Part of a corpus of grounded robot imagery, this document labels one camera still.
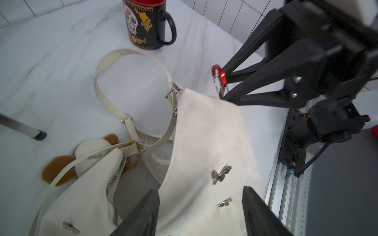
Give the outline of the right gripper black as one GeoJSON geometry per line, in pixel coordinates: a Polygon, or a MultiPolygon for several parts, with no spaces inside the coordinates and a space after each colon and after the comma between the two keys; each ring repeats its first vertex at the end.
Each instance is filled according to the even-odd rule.
{"type": "Polygon", "coordinates": [[[222,68],[224,99],[238,106],[303,108],[321,95],[353,100],[378,68],[378,34],[319,1],[292,1],[265,16],[222,68]],[[265,44],[261,62],[236,70],[265,44]]]}

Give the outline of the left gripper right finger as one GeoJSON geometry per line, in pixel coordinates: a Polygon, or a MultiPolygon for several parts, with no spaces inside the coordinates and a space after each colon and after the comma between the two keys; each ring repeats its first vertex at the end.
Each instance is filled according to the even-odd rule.
{"type": "Polygon", "coordinates": [[[245,186],[242,205],[248,236],[291,236],[252,187],[245,186]]]}

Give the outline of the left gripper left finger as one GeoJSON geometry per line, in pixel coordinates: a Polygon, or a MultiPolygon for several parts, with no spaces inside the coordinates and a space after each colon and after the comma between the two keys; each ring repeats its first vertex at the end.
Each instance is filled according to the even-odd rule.
{"type": "Polygon", "coordinates": [[[154,236],[160,199],[157,190],[149,190],[139,204],[110,236],[154,236]]]}

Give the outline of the red carabiner clip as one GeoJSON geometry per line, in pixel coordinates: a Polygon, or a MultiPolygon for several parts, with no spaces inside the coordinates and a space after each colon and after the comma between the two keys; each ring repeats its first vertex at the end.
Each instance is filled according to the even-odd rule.
{"type": "Polygon", "coordinates": [[[217,94],[220,99],[224,99],[225,90],[227,88],[226,75],[219,65],[214,65],[211,68],[211,73],[214,81],[217,94]]]}

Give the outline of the cream canvas shoulder bag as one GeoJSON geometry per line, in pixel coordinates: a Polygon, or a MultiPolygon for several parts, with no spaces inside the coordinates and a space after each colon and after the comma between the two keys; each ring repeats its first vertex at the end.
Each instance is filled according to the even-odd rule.
{"type": "Polygon", "coordinates": [[[171,120],[150,145],[139,138],[142,131],[134,120],[94,82],[96,97],[122,122],[131,140],[88,140],[73,156],[53,160],[44,173],[46,197],[61,180],[77,180],[42,218],[34,218],[29,235],[110,236],[125,220],[113,202],[121,174],[131,157],[140,156],[150,173],[149,157],[168,167],[157,189],[155,236],[247,236],[243,188],[259,188],[260,174],[240,108],[183,88],[170,75],[167,79],[171,120]]]}

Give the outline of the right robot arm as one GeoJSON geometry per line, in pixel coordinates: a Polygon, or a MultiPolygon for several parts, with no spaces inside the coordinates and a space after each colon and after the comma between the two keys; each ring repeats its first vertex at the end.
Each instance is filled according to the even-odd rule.
{"type": "Polygon", "coordinates": [[[330,144],[370,121],[352,102],[377,69],[373,27],[325,1],[286,1],[212,75],[221,99],[288,108],[279,160],[300,177],[330,144]]]}

